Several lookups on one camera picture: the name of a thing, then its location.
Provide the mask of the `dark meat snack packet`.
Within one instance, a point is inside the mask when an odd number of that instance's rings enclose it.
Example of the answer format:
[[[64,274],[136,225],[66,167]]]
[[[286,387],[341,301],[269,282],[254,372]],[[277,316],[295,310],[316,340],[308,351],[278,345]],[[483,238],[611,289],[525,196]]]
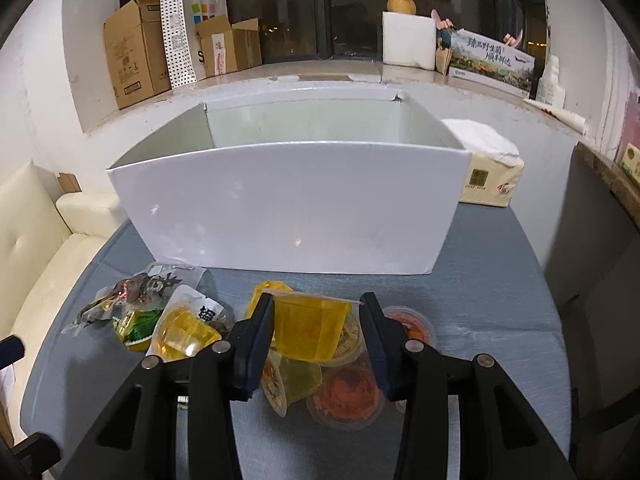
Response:
[[[124,344],[147,340],[176,288],[179,285],[195,288],[204,271],[199,266],[153,262],[144,271],[120,280],[97,296],[62,333],[76,336],[90,325],[110,323]]]

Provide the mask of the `pink jelly cup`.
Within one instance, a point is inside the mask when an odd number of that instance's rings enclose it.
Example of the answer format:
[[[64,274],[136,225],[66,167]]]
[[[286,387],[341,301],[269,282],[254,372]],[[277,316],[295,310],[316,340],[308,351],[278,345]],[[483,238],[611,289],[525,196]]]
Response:
[[[437,337],[431,322],[417,310],[406,306],[389,306],[383,309],[386,318],[401,322],[410,339],[437,347]]]
[[[330,368],[321,387],[307,398],[312,418],[323,426],[355,431],[370,426],[385,408],[385,398],[369,367]]]

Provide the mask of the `yellow jelly cup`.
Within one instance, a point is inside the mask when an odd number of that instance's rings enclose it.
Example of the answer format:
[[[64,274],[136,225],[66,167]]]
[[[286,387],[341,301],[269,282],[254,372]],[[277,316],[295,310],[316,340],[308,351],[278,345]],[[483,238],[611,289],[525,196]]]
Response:
[[[346,316],[356,300],[267,288],[274,301],[274,350],[288,359],[323,363],[333,358]]]

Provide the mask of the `cream leather sofa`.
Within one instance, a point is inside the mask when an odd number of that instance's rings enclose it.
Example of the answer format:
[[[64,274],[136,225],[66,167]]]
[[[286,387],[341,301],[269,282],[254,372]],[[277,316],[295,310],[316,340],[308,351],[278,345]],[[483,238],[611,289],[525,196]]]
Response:
[[[25,347],[1,401],[1,425],[14,440],[26,437],[21,405],[44,337],[82,272],[126,219],[114,193],[52,200],[33,162],[2,183],[1,336],[15,335]]]

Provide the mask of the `white dried fruit packet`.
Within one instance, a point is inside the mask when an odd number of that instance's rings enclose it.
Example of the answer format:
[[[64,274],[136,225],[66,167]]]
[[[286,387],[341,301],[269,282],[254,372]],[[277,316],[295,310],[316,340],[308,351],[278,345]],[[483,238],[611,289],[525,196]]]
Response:
[[[163,362],[193,358],[231,332],[234,313],[188,285],[179,285],[157,321],[148,356]]]

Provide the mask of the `blue table mat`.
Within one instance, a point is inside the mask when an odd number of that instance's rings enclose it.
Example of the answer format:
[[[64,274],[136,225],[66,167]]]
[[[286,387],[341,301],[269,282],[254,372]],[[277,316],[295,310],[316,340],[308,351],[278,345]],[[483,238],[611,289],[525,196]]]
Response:
[[[78,335],[66,327],[96,293],[144,270],[152,257],[131,224],[102,247],[47,330],[20,411],[22,429],[44,432],[70,457],[107,401],[140,362],[107,325]],[[547,425],[570,446],[570,373],[562,325],[544,274],[509,208],[460,205],[432,273],[289,274],[281,281],[312,294],[356,299],[373,292],[382,306],[425,315],[448,356],[496,358]],[[387,405],[370,426],[341,431],[316,422],[303,403],[285,417],[256,393],[233,405],[242,473],[247,479],[388,479],[401,414]]]

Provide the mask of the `yellow tissue pack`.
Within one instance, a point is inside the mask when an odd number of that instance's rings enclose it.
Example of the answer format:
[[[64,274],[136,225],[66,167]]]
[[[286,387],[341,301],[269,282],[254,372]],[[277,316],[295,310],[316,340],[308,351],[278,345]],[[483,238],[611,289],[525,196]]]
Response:
[[[470,151],[461,203],[507,207],[524,170],[518,148],[491,126],[469,119],[442,121]]]

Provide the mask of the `white open cardboard box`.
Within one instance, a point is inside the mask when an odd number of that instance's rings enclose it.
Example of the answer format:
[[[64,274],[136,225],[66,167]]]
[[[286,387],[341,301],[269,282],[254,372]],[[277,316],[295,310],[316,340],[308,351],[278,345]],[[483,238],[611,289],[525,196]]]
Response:
[[[198,104],[108,176],[160,261],[411,275],[434,268],[470,160],[404,92],[291,89]]]

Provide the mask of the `tall brown cardboard box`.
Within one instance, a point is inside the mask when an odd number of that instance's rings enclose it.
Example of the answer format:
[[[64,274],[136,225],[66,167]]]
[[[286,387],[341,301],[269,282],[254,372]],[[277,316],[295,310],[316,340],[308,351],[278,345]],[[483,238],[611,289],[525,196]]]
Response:
[[[105,21],[103,39],[120,110],[171,88],[160,0],[130,0]]]

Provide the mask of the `white plastic bottle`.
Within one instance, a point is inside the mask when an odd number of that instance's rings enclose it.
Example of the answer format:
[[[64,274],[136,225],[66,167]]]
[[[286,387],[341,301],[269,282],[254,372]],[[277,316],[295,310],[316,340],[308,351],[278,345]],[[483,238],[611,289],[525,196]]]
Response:
[[[560,61],[556,55],[550,55],[538,80],[536,100],[538,102],[563,108],[566,92],[559,82]]]

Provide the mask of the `small open cardboard box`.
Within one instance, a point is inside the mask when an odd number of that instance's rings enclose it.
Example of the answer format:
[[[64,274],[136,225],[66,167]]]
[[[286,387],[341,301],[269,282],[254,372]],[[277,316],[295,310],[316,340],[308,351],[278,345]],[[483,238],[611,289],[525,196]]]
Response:
[[[195,26],[204,55],[206,77],[248,70],[262,65],[259,20],[231,24],[218,15]]]

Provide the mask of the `printed landscape carton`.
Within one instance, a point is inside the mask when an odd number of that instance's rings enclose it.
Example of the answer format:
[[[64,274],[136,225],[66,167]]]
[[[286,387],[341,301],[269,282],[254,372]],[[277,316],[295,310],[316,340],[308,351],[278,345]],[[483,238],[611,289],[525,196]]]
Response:
[[[451,33],[450,76],[526,99],[532,91],[534,70],[535,58],[518,48],[464,29]]]

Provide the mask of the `white dotted shopping bag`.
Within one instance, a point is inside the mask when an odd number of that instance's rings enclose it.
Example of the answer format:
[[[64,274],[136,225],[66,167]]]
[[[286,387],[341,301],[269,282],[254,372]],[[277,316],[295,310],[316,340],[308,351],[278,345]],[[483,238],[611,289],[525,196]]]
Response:
[[[227,0],[160,0],[160,24],[171,88],[205,78],[195,26],[227,14]]]

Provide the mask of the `white foam box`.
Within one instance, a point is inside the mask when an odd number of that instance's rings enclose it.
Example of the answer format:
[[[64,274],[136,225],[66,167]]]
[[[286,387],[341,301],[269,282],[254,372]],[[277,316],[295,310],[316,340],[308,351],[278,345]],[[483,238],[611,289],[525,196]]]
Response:
[[[383,63],[435,69],[436,24],[426,16],[384,12]]]

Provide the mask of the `orange pomelo fruit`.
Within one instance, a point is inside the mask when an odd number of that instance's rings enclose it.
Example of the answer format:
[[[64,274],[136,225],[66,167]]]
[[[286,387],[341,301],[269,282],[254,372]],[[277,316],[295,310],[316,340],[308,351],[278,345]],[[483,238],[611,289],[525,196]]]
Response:
[[[388,12],[416,15],[416,3],[413,0],[387,0]]]

